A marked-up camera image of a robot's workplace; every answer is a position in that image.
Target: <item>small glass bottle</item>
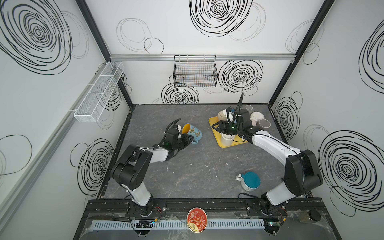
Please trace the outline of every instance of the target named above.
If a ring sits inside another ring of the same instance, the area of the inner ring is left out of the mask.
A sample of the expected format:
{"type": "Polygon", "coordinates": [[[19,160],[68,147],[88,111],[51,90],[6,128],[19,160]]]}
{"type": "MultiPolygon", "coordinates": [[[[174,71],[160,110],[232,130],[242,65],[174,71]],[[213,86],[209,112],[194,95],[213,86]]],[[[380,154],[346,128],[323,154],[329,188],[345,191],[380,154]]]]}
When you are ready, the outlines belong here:
{"type": "Polygon", "coordinates": [[[316,210],[302,211],[298,214],[299,222],[301,223],[314,223],[321,220],[321,215],[316,210]]]}

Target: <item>white wire basket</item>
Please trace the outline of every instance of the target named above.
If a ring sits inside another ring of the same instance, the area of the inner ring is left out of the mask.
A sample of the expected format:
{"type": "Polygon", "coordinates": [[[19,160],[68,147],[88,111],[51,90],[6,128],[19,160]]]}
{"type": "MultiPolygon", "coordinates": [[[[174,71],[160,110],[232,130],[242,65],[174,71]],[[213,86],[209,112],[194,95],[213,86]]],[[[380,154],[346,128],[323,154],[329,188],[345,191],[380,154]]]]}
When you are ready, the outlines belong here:
{"type": "Polygon", "coordinates": [[[79,122],[97,122],[123,73],[122,62],[108,62],[74,113],[79,122]]]}

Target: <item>gray table surface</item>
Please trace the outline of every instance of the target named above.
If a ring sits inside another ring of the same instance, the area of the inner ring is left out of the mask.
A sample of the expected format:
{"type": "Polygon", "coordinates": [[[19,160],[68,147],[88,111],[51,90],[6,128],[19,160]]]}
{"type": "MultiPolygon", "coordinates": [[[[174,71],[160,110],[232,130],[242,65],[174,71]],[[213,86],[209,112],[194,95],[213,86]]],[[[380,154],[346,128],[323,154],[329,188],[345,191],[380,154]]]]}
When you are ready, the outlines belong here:
{"type": "MultiPolygon", "coordinates": [[[[203,135],[167,162],[149,165],[144,183],[154,198],[234,198],[245,192],[236,175],[252,171],[261,184],[249,194],[260,196],[282,182],[283,165],[260,147],[250,143],[221,148],[208,122],[228,105],[137,105],[128,126],[119,156],[129,144],[151,147],[159,143],[167,125],[181,118],[178,125],[190,123],[203,135]]],[[[281,140],[266,105],[253,105],[271,122],[268,132],[281,140]]],[[[124,188],[110,179],[104,198],[123,198],[124,188]]]]}

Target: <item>tray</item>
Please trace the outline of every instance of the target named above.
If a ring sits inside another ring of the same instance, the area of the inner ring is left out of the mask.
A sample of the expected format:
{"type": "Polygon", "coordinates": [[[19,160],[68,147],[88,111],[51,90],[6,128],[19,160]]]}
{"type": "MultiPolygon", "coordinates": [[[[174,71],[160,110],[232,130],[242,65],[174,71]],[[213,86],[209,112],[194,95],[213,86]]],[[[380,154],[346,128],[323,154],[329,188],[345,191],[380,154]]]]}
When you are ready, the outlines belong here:
{"type": "MultiPolygon", "coordinates": [[[[218,118],[217,117],[211,117],[208,121],[209,121],[209,126],[212,126],[214,123],[218,122],[218,118]]],[[[244,141],[244,139],[241,139],[239,136],[236,135],[234,137],[234,140],[235,141],[239,141],[239,142],[233,142],[232,145],[230,145],[230,146],[224,146],[221,143],[221,135],[220,135],[220,133],[215,131],[214,129],[212,129],[212,131],[213,131],[213,133],[215,135],[215,138],[216,138],[216,141],[217,141],[217,144],[219,145],[219,147],[226,148],[226,147],[233,147],[233,146],[236,146],[236,145],[239,145],[239,144],[243,144],[243,143],[248,143],[248,141],[240,142],[240,141],[244,141]]]]}

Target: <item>butterfly mug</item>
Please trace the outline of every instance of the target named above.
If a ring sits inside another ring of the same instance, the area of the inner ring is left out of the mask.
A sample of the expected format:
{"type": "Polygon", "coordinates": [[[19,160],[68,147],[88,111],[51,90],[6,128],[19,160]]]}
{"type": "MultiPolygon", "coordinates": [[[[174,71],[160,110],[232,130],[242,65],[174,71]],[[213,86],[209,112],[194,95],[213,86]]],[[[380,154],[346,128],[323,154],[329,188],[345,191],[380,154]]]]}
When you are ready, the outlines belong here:
{"type": "Polygon", "coordinates": [[[198,128],[189,123],[184,125],[181,133],[186,133],[190,136],[193,136],[192,144],[197,144],[203,135],[203,133],[198,128]]]}

